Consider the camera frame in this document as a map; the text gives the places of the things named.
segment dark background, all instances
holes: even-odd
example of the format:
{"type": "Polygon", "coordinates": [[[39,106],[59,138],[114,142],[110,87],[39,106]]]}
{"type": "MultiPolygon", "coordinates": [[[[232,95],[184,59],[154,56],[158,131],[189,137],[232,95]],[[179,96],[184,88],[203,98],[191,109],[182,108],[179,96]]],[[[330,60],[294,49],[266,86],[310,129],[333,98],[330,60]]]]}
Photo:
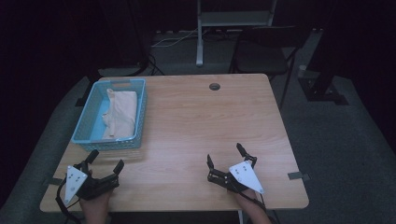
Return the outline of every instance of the dark background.
{"type": "MultiPolygon", "coordinates": [[[[278,0],[280,6],[295,1],[278,0]]],[[[177,32],[196,28],[195,1],[131,1],[130,4],[138,6],[134,5],[132,12],[120,13],[114,21],[107,19],[104,2],[0,3],[1,204],[29,160],[53,109],[82,77],[96,80],[97,69],[109,66],[140,66],[156,30],[177,32]],[[123,32],[134,41],[119,39],[123,32]]],[[[259,0],[203,3],[203,10],[207,11],[269,6],[268,1],[259,0]]],[[[323,64],[336,60],[336,75],[353,80],[393,150],[396,150],[393,138],[396,20],[392,17],[395,9],[391,0],[317,1],[316,28],[325,31],[309,65],[320,72],[323,64]]],[[[278,10],[280,14],[287,11],[278,10]]]]}

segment wooden table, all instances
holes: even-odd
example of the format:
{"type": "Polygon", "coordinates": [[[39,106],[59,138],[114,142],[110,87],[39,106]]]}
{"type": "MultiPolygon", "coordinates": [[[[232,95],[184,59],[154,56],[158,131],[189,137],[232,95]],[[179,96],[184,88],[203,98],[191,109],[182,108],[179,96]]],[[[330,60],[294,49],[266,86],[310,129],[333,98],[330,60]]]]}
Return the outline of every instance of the wooden table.
{"type": "MultiPolygon", "coordinates": [[[[236,143],[258,157],[255,172],[267,208],[308,206],[303,181],[288,177],[299,169],[266,75],[146,77],[146,81],[142,147],[102,151],[90,166],[93,177],[101,178],[112,174],[119,159],[125,162],[110,211],[240,209],[231,193],[206,179],[207,154],[224,172],[243,160],[236,143]],[[210,90],[211,83],[219,83],[220,89],[210,90]]],[[[85,160],[88,154],[70,143],[54,177],[64,178],[67,165],[85,160]]],[[[56,189],[49,185],[42,211],[60,211],[54,200],[56,189]]],[[[78,210],[78,205],[70,208],[78,210]]]]}

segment round hole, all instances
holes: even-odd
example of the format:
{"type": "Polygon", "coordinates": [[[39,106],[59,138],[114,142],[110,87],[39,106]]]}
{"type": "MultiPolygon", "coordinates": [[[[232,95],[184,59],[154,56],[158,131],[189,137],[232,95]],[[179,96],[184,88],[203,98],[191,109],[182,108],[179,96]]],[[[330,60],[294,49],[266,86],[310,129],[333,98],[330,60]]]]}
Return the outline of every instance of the round hole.
{"type": "Polygon", "coordinates": [[[212,91],[218,91],[220,89],[220,84],[219,83],[212,83],[209,85],[209,89],[212,91]]]}

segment gray carpet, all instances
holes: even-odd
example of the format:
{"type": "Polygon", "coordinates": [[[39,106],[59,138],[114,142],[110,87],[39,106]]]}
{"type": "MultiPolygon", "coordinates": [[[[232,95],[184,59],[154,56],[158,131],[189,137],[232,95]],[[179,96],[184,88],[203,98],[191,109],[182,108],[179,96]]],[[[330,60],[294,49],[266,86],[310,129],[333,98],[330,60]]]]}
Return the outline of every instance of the gray carpet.
{"type": "MultiPolygon", "coordinates": [[[[277,211],[280,222],[396,223],[396,157],[365,110],[352,82],[341,77],[334,79],[335,88],[349,102],[349,105],[335,105],[307,102],[297,81],[298,65],[308,64],[319,37],[320,34],[313,33],[297,54],[281,111],[300,170],[311,176],[305,182],[310,204],[302,210],[277,211]]],[[[224,74],[232,50],[232,40],[205,42],[202,67],[195,66],[194,39],[173,47],[154,48],[151,54],[166,75],[224,74]]],[[[123,76],[132,71],[103,69],[100,72],[104,76],[123,76]]],[[[277,100],[283,81],[284,77],[277,77],[273,82],[277,100]]],[[[1,209],[1,223],[64,223],[63,215],[43,213],[38,206],[46,190],[44,180],[52,176],[74,131],[82,110],[74,104],[87,85],[88,79],[83,78],[54,110],[26,169],[1,209]]],[[[190,223],[188,218],[183,219],[186,216],[155,215],[152,217],[157,217],[158,223],[190,223]]],[[[154,222],[155,218],[134,220],[134,223],[154,222]]],[[[203,222],[220,223],[218,219],[203,222]]]]}

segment white cloth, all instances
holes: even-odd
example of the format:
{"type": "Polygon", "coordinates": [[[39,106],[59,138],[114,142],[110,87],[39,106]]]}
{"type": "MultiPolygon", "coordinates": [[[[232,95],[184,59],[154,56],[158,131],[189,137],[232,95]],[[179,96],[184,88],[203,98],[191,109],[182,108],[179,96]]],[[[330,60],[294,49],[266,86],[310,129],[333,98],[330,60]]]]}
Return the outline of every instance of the white cloth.
{"type": "Polygon", "coordinates": [[[102,115],[106,125],[103,139],[129,137],[134,135],[137,94],[135,91],[113,91],[107,89],[110,107],[102,115]]]}

